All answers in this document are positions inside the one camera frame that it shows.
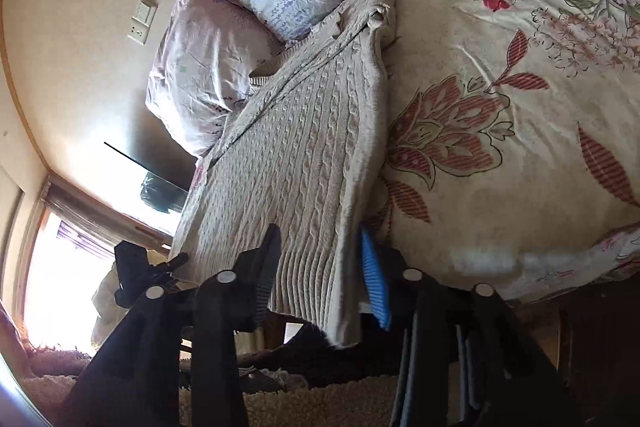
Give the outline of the window with wooden frame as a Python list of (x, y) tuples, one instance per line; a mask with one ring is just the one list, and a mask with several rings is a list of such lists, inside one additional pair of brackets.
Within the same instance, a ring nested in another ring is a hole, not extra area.
[(44, 181), (35, 237), (18, 271), (17, 318), (36, 347), (96, 350), (93, 303), (115, 273), (114, 247), (125, 239), (163, 256), (179, 213), (150, 196), (145, 172), (92, 176), (84, 187), (58, 173)]

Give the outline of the lower lavender print pillow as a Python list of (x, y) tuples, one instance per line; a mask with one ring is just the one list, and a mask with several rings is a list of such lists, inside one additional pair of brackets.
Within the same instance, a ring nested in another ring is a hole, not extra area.
[(202, 157), (250, 96), (250, 73), (283, 48), (229, 0), (176, 0), (149, 73), (145, 105), (186, 153)]

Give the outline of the white wall switch plate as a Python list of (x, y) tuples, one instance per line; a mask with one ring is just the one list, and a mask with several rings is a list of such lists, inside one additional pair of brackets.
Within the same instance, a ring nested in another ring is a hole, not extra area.
[(153, 0), (137, 0), (134, 15), (130, 18), (127, 37), (144, 46), (148, 40), (150, 29), (157, 11)]

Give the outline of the floral bed quilt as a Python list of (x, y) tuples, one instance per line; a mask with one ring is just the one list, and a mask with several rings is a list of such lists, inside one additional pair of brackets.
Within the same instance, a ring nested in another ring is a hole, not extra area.
[(639, 0), (396, 0), (368, 217), (450, 285), (639, 268)]

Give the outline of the beige cable-knit sweater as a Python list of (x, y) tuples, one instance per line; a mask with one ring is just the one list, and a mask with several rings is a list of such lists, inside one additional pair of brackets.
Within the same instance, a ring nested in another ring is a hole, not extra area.
[(255, 94), (202, 159), (172, 242), (201, 283), (282, 236), (274, 312), (319, 327), (337, 346), (360, 338), (358, 234), (387, 130), (382, 49), (395, 0), (345, 0), (295, 46), (256, 68)]

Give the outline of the dark bedside table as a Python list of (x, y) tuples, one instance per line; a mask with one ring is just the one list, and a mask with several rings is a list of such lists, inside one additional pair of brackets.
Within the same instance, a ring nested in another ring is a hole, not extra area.
[(141, 182), (140, 199), (145, 205), (151, 207), (160, 213), (170, 213), (171, 211), (181, 212), (186, 203), (186, 190), (181, 186), (159, 176), (140, 161), (122, 153), (111, 144), (105, 142), (105, 145), (115, 153), (133, 162), (134, 165), (145, 171), (145, 177)]

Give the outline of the beige shaggy rug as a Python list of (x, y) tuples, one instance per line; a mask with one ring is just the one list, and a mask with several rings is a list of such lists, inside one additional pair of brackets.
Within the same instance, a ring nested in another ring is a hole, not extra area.
[[(28, 358), (30, 373), (18, 382), (48, 421), (55, 421), (63, 401), (89, 365), (79, 351), (42, 349)], [(258, 391), (243, 395), (252, 426), (386, 426), (396, 395), (395, 376), (366, 377), (346, 384)]]

